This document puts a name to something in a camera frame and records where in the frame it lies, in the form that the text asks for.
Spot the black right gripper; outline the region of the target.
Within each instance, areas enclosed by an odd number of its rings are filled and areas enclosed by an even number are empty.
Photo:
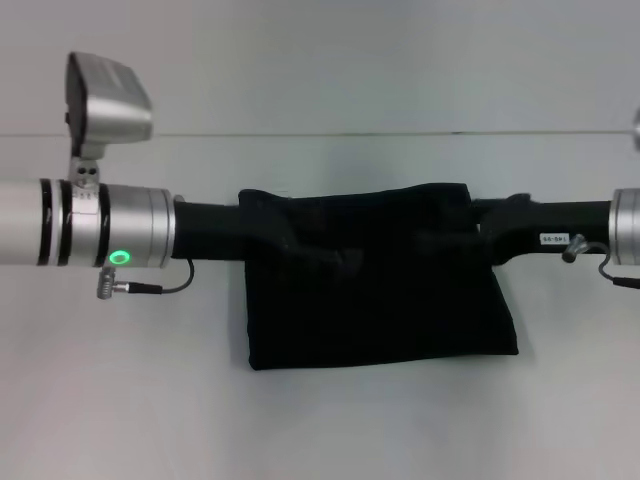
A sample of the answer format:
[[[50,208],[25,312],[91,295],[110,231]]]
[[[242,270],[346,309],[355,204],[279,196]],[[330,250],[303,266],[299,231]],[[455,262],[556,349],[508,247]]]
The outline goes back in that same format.
[[[503,199],[475,199],[477,232],[420,230],[414,246],[420,252],[483,251],[494,264],[527,254],[560,254],[577,235],[609,242],[609,201],[542,203],[529,194]]]

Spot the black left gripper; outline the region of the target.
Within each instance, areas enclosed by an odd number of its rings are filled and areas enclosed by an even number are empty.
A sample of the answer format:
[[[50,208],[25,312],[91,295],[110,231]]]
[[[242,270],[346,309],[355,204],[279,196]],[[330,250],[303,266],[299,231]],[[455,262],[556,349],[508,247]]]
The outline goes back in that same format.
[[[293,259],[296,267],[320,276],[354,276],[361,249],[300,245],[284,215],[261,202],[242,205],[174,203],[173,259],[249,261]]]

